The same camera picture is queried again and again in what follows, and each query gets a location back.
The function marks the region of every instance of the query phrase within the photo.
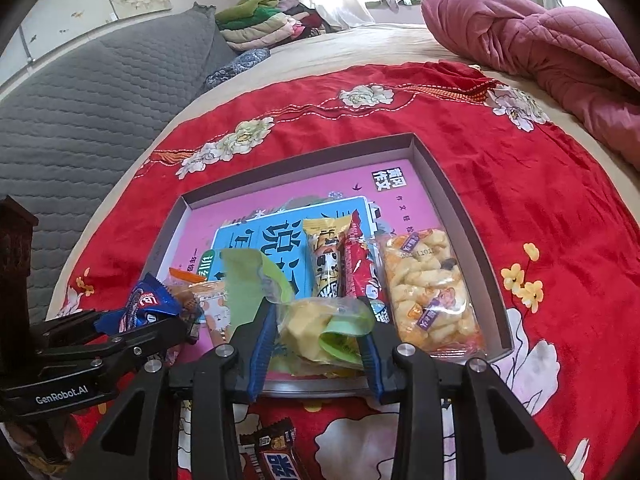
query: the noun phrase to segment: pink comforter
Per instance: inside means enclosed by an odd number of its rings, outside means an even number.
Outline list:
[[[640,170],[640,64],[609,18],[529,0],[422,0],[422,15],[452,52],[535,78]]]

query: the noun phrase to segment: beige bedsheet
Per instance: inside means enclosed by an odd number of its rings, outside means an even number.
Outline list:
[[[240,94],[263,88],[272,83],[290,81],[308,75],[322,75],[361,64],[401,64],[407,61],[425,62],[441,59],[466,62],[437,43],[423,25],[376,24],[345,30],[337,34],[318,36],[287,44],[271,51],[271,57],[251,70],[202,95],[179,113],[162,134],[113,187],[84,229],[82,236],[62,269],[53,293],[47,319],[55,316],[65,300],[66,284],[78,256],[108,215],[140,164],[151,151],[181,122],[196,118]],[[636,221],[640,219],[640,185],[638,174],[630,166],[593,139],[570,114],[542,91],[536,83],[523,78],[484,70],[490,77],[530,92],[551,120],[596,158],[616,186]]]

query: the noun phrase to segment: green label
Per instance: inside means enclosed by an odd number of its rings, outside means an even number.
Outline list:
[[[204,276],[205,278],[209,276],[209,271],[211,269],[211,264],[213,263],[213,259],[216,257],[216,251],[209,249],[208,251],[204,251],[202,253],[202,257],[200,258],[200,263],[198,264],[198,270],[196,274]]]

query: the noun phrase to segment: white flower print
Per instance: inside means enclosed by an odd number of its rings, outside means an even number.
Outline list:
[[[234,404],[236,435],[251,434],[260,428],[260,418],[247,413],[248,406]],[[244,469],[244,456],[240,456],[240,467]],[[185,400],[180,408],[180,433],[178,434],[178,467],[191,471],[191,401]]]
[[[393,102],[393,98],[393,90],[385,90],[379,85],[359,85],[349,92],[342,90],[338,95],[338,99],[351,108],[375,106],[380,103],[389,105]]]
[[[185,158],[175,174],[181,180],[189,173],[204,171],[208,164],[219,160],[228,162],[237,153],[249,153],[263,142],[272,127],[273,117],[243,121],[236,126],[234,132],[226,134],[217,142],[207,142],[193,155]]]
[[[494,109],[494,114],[507,115],[519,130],[530,132],[533,123],[545,124],[549,117],[531,95],[507,85],[497,85],[487,92],[487,106]]]
[[[524,332],[522,316],[515,308],[507,310],[515,348],[511,355],[493,364],[496,373],[523,403],[531,415],[539,412],[558,390],[560,364],[554,345],[540,340],[529,351],[529,339]],[[367,403],[382,413],[361,420],[340,418],[316,437],[316,452],[326,480],[390,478],[396,446],[399,405],[380,406]],[[446,480],[456,477],[456,446],[452,409],[442,410],[444,436],[444,473]],[[588,453],[587,444],[580,444],[568,463],[577,480],[583,480],[575,470],[582,469]]]
[[[73,288],[68,286],[66,288],[65,304],[56,314],[56,317],[69,316],[70,314],[81,311],[80,298],[82,298],[82,296],[83,294],[78,294]]]

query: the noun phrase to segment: silver bolt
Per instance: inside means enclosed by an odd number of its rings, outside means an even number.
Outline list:
[[[223,344],[216,346],[216,355],[218,357],[229,357],[234,352],[231,345]]]
[[[486,361],[478,357],[469,359],[469,368],[478,373],[484,372],[486,370]]]
[[[162,362],[158,359],[149,359],[145,363],[145,372],[155,374],[160,368],[162,368]]]
[[[415,346],[409,343],[399,344],[396,350],[400,355],[403,355],[404,357],[411,357],[413,354],[415,354]]]

